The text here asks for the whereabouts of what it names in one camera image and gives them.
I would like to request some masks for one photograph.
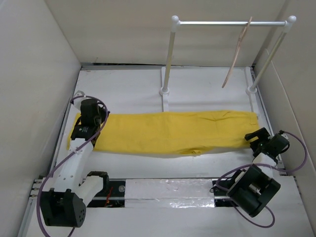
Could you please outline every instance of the wall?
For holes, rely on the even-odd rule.
[[[43,0],[0,0],[0,32],[0,237],[15,237],[80,64]]]
[[[284,0],[45,0],[81,62],[165,64],[171,16],[274,20]],[[241,27],[183,27],[173,64],[230,66]],[[251,66],[269,28],[251,27],[237,66]]]
[[[274,130],[292,131],[304,138],[307,144],[309,161],[302,170],[295,173],[295,176],[314,232],[316,231],[315,8],[314,0],[288,0],[284,5],[281,17],[296,15],[297,22],[259,83]],[[272,40],[263,49],[258,65],[255,67],[256,72],[262,67],[278,35],[279,31],[272,34]],[[301,162],[303,150],[292,140],[291,149],[282,157],[287,168],[294,168]]]

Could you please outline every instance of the purple cable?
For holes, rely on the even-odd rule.
[[[71,100],[70,100],[70,103],[73,102],[75,99],[78,99],[78,98],[90,98],[90,99],[95,99],[95,100],[98,100],[101,105],[104,106],[104,109],[105,109],[105,119],[104,119],[104,122],[103,124],[101,125],[100,129],[87,141],[85,141],[82,145],[80,145],[79,147],[77,147],[75,149],[75,151],[79,151],[80,149],[82,149],[85,145],[87,145],[89,142],[91,142],[100,132],[101,130],[104,128],[105,126],[105,123],[106,121],[108,120],[108,117],[109,117],[109,114],[108,114],[108,109],[106,107],[106,105],[99,99],[93,97],[93,96],[88,96],[88,95],[80,95],[80,96],[76,96],[76,97],[73,97]],[[54,172],[60,167],[63,165],[63,163],[65,163],[69,158],[71,158],[76,152],[71,152],[66,158],[64,158],[57,166],[55,166],[52,171],[47,175],[47,177],[44,179],[44,181],[42,182],[40,188],[39,188],[39,194],[38,194],[38,198],[37,198],[37,202],[36,202],[36,216],[38,218],[38,222],[39,222],[39,228],[40,230],[42,231],[42,233],[44,234],[45,237],[50,237],[50,235],[47,233],[47,231],[45,230],[44,228],[44,225],[43,225],[43,222],[41,220],[41,217],[40,217],[40,196],[42,194],[42,191],[43,191],[43,188],[44,188],[44,185],[46,184],[46,182],[48,181],[48,178],[51,178],[54,174]],[[73,227],[72,230],[70,231],[68,237],[70,237],[73,232],[74,232],[75,228]]]
[[[271,168],[271,169],[274,169],[274,170],[277,170],[277,171],[282,171],[282,172],[285,172],[285,171],[286,171],[286,172],[291,173],[291,172],[294,172],[294,171],[297,171],[297,170],[301,169],[301,168],[305,165],[305,163],[306,163],[306,161],[307,161],[308,153],[307,153],[307,147],[305,146],[304,142],[303,142],[299,137],[297,137],[296,135],[294,135],[293,133],[290,133],[290,132],[284,132],[284,133],[285,133],[285,134],[289,134],[289,135],[291,135],[292,137],[296,138],[296,139],[302,144],[302,146],[303,146],[303,148],[304,148],[304,152],[305,152],[305,156],[304,156],[303,162],[302,162],[298,167],[296,167],[296,168],[294,168],[294,169],[291,169],[291,170],[278,169],[278,168],[273,167],[273,166],[270,166],[270,165],[268,165],[268,164],[261,164],[261,163],[256,164],[257,166],[264,166],[264,167],[268,167],[268,168]],[[244,168],[250,167],[251,165],[252,165],[252,164],[245,164],[245,165],[239,166],[239,167],[237,167],[237,168],[235,168],[235,169],[233,169],[233,170],[231,170],[231,171],[228,171],[227,173],[223,174],[223,175],[216,181],[215,186],[218,187],[219,189],[221,189],[221,190],[227,192],[229,189],[224,188],[223,186],[220,186],[220,185],[219,185],[219,182],[220,182],[222,179],[226,178],[228,175],[230,175],[230,174],[232,174],[232,173],[234,173],[234,172],[236,172],[236,171],[238,171],[238,170],[240,170],[240,169],[244,169]],[[235,206],[234,206],[234,208],[236,209],[236,211],[237,211],[245,220],[247,220],[248,222],[250,222],[251,224],[253,224],[253,225],[257,226],[257,227],[270,228],[270,227],[272,227],[272,226],[275,224],[276,218],[275,218],[273,212],[271,211],[271,209],[268,208],[267,206],[266,206],[266,209],[267,209],[267,210],[271,213],[271,215],[272,215],[272,222],[271,222],[271,224],[269,224],[268,226],[261,226],[261,225],[259,225],[259,224],[257,224],[257,223],[254,223],[253,221],[251,221],[251,220],[249,220],[247,217],[245,217]]]

